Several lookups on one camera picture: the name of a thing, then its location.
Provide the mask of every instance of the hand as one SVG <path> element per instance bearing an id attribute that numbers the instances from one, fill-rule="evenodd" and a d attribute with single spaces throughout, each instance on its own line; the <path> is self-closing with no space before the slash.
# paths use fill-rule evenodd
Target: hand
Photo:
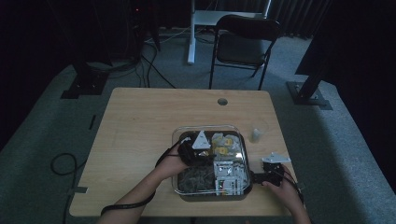
<path id="1" fill-rule="evenodd" d="M 178 156 L 178 146 L 179 145 L 174 146 L 168 153 L 170 156 L 164 157 L 160 164 L 158 164 L 154 169 L 154 171 L 158 172 L 162 179 L 177 175 L 189 167 Z"/>
<path id="2" fill-rule="evenodd" d="M 292 177 L 290 175 L 289 169 L 282 164 L 285 169 L 284 176 L 292 181 Z M 283 179 L 280 186 L 277 187 L 270 182 L 262 182 L 262 185 L 266 188 L 270 189 L 277 198 L 287 207 L 291 213 L 300 211 L 301 208 L 304 208 L 303 203 L 297 193 L 297 190 L 294 186 L 287 180 Z"/>

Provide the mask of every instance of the food container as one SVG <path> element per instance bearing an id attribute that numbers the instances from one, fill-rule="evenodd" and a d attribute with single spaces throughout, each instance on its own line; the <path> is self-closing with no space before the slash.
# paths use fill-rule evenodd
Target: food container
<path id="1" fill-rule="evenodd" d="M 245 141 L 236 127 L 180 127 L 173 133 L 173 144 L 185 138 L 193 141 L 195 153 L 211 160 L 173 176 L 175 192 L 187 202 L 243 200 L 251 191 L 252 181 Z"/>

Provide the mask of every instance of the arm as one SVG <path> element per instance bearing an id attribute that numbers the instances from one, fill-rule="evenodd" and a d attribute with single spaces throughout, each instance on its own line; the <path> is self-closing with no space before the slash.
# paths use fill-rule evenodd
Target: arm
<path id="1" fill-rule="evenodd" d="M 169 154 L 177 154 L 178 146 L 172 148 Z M 184 164 L 180 157 L 168 156 L 143 178 L 131 191 L 120 198 L 115 204 L 140 203 L 146 200 L 161 182 L 168 177 L 177 175 L 188 166 Z M 97 224 L 107 223 L 137 223 L 145 206 L 133 209 L 110 210 L 104 213 L 98 220 Z"/>
<path id="2" fill-rule="evenodd" d="M 289 169 L 286 166 L 283 166 L 283 168 L 285 169 L 285 177 L 292 180 Z M 291 183 L 289 183 L 289 181 L 282 181 L 279 187 L 266 181 L 262 182 L 262 185 L 270 189 L 285 205 L 285 207 L 289 209 L 293 217 L 294 224 L 311 224 L 308 213 L 306 212 L 296 189 Z"/>

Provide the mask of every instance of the wooden table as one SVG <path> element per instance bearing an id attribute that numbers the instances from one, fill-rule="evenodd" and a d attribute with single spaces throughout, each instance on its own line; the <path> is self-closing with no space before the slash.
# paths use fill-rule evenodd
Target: wooden table
<path id="1" fill-rule="evenodd" d="M 218 99 L 227 105 L 219 105 Z M 172 146 L 181 126 L 232 124 L 247 138 L 252 123 L 265 121 L 258 143 L 246 141 L 250 169 L 262 173 L 261 158 L 276 152 L 289 157 L 270 95 L 266 91 L 116 88 L 110 97 L 75 193 L 70 214 L 97 217 L 151 171 Z M 286 163 L 294 176 L 291 163 Z M 164 180 L 146 206 L 146 217 L 283 216 L 289 212 L 259 184 L 242 201 L 183 201 Z"/>

